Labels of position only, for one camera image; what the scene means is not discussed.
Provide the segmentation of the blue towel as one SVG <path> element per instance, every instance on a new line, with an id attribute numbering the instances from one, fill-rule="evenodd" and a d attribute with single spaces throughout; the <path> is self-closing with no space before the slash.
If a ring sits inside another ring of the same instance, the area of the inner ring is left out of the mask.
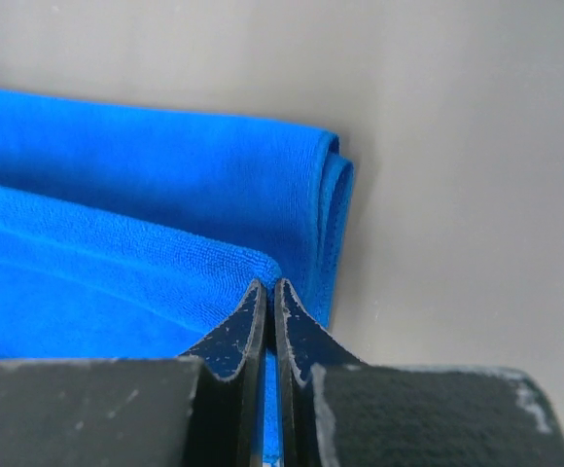
<path id="1" fill-rule="evenodd" d="M 0 90 L 0 360 L 176 357 L 259 281 L 281 464 L 275 288 L 326 330 L 353 175 L 315 127 Z"/>

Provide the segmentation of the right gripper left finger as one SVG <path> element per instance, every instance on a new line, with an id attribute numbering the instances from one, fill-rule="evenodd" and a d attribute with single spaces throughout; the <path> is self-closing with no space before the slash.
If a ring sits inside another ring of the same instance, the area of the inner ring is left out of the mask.
<path id="1" fill-rule="evenodd" d="M 266 304 L 172 358 L 0 360 L 0 466 L 260 464 Z"/>

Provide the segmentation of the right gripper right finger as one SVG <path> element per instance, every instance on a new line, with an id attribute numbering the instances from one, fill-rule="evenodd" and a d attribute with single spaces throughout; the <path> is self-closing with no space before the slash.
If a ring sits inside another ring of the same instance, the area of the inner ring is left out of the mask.
<path id="1" fill-rule="evenodd" d="M 500 367 L 372 366 L 275 288 L 284 466 L 564 466 L 543 390 Z"/>

